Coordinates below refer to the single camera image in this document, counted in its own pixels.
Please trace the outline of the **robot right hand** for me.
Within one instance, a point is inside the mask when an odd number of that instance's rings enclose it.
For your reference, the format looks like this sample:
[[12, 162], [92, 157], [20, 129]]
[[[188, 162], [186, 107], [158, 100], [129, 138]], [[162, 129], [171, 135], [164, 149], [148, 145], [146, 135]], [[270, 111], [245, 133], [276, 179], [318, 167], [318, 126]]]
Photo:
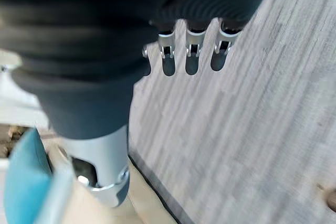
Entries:
[[133, 87], [150, 73], [143, 48], [172, 46], [178, 19], [201, 31], [222, 18], [240, 31], [261, 1], [1, 0], [1, 48], [20, 56], [14, 81], [37, 97], [88, 189], [117, 207], [129, 189]]

